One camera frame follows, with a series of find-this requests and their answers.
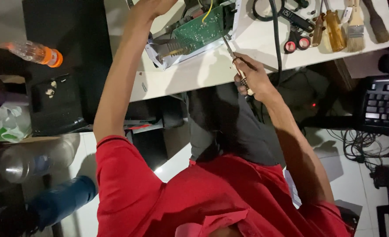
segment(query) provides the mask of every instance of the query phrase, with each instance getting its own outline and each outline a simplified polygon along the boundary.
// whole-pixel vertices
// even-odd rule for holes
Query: black keyboard
[[[372,127],[372,132],[389,135],[389,76],[368,77],[365,80],[365,96],[359,113],[360,124]],[[377,127],[387,130],[377,131]]]

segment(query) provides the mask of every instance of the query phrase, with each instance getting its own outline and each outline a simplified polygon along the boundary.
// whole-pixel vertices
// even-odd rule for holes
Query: man
[[[277,137],[255,120],[241,95],[246,88],[239,87],[237,93],[232,83],[189,94],[196,164],[168,183],[156,177],[123,137],[151,24],[175,2],[140,0],[130,10],[103,89],[93,127],[98,143],[98,236],[348,236],[322,164],[263,65],[247,55],[237,54],[243,59],[237,60],[237,67],[246,73],[255,99],[266,106]],[[298,210],[277,162],[283,162],[281,150],[303,203]]]

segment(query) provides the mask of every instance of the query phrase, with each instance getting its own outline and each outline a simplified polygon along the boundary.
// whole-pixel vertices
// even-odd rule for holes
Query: red t-shirt
[[[187,236],[207,237],[232,224],[245,237],[349,236],[333,204],[294,207],[280,165],[226,154],[163,183],[120,136],[98,143],[96,161],[98,236],[174,237],[190,231],[196,234]]]

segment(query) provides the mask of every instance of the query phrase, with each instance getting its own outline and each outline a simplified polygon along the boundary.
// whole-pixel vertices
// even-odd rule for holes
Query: circuit board
[[[205,45],[222,37],[223,34],[223,7],[217,6],[211,10],[202,22],[203,15],[183,24],[174,30],[176,40],[185,47],[190,54]]]

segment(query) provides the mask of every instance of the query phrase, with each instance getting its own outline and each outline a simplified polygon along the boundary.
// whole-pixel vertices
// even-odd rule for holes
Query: yellow wire
[[[211,0],[211,7],[209,8],[209,11],[206,13],[206,15],[203,17],[202,23],[204,23],[203,21],[208,17],[209,13],[211,12],[211,10],[212,10],[212,3],[213,3],[213,0]]]

